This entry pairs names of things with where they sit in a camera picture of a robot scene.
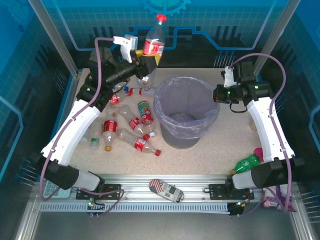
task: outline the pink object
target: pink object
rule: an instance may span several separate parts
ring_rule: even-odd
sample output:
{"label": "pink object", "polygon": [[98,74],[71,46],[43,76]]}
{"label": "pink object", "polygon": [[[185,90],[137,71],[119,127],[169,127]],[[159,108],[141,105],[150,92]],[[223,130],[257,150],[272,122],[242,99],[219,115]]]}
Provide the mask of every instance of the pink object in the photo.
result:
{"label": "pink object", "polygon": [[253,153],[259,157],[260,162],[263,162],[263,161],[264,161],[264,153],[263,153],[261,147],[257,147],[257,148],[253,151]]}

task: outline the trash can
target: trash can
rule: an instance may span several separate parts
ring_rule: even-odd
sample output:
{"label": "trash can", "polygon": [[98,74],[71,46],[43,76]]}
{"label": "trash can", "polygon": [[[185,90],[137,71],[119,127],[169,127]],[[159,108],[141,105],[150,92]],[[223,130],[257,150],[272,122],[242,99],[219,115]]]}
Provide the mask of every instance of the trash can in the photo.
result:
{"label": "trash can", "polygon": [[163,139],[177,149],[195,145],[217,119],[219,104],[214,87],[192,76],[177,76],[160,84],[153,110]]}

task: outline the green bottle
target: green bottle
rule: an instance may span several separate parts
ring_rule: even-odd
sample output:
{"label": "green bottle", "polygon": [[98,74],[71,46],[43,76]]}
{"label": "green bottle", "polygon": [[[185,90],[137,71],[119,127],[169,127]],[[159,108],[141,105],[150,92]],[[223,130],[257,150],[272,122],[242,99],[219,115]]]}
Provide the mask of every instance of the green bottle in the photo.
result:
{"label": "green bottle", "polygon": [[250,156],[246,157],[245,159],[238,161],[236,163],[234,169],[232,169],[229,173],[231,175],[244,173],[244,172],[252,169],[254,166],[259,165],[260,163],[261,162],[260,162],[259,157],[255,154],[251,154]]}

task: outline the countertop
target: countertop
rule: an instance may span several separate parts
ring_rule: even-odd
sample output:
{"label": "countertop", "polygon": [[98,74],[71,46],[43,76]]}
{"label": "countertop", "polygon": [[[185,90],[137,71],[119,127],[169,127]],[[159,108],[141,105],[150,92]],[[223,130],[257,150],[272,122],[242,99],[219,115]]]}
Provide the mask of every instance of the countertop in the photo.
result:
{"label": "countertop", "polygon": [[[158,68],[154,86],[161,81],[176,76],[193,76],[207,81],[209,84],[223,84],[223,78],[217,68]],[[89,69],[82,71],[77,92],[84,83]],[[136,78],[132,77],[129,87],[136,87]],[[132,95],[127,97],[117,107],[126,104],[137,116],[137,104],[146,100],[152,108],[153,98]],[[235,110],[243,110],[243,103],[232,105]],[[251,116],[248,112],[236,114],[230,111],[228,104],[220,104],[217,120],[208,133],[199,142],[188,149],[175,149],[164,141],[161,136],[159,121],[153,114],[156,125],[156,137],[150,142],[161,150],[161,155],[142,153],[125,142],[116,139],[112,151],[106,152],[101,139],[99,149],[89,148],[89,143],[79,143],[76,147],[70,165],[81,170],[96,174],[228,174],[235,164],[251,154],[255,148],[261,147],[258,133],[249,127]],[[118,117],[118,127],[130,129],[122,116]]]}

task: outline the speckled table surface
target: speckled table surface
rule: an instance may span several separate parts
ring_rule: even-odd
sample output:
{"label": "speckled table surface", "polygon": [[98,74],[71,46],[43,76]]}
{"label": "speckled table surface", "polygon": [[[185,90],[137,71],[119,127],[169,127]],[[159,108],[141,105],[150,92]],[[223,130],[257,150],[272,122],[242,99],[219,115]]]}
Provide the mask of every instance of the speckled table surface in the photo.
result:
{"label": "speckled table surface", "polygon": [[[198,77],[215,86],[223,84],[220,71],[221,69],[217,68],[158,68],[155,86],[167,78],[176,76]],[[83,69],[78,88],[88,73],[89,69]],[[136,87],[136,79],[131,79],[128,86]],[[126,104],[139,116],[137,104],[141,100],[147,100],[150,106],[153,105],[152,98],[133,95],[127,97],[118,107]],[[244,106],[240,103],[234,104],[232,108],[243,110]],[[116,139],[111,152],[104,150],[104,144],[100,144],[99,149],[92,150],[89,143],[79,143],[70,165],[97,174],[228,174],[236,162],[251,154],[255,148],[261,147],[258,133],[249,127],[250,121],[251,116],[248,112],[232,113],[228,104],[220,104],[218,118],[208,133],[191,148],[175,149],[166,144],[161,136],[159,121],[155,119],[157,136],[150,142],[161,150],[159,157],[142,153]],[[130,130],[122,116],[118,117],[118,126]]]}

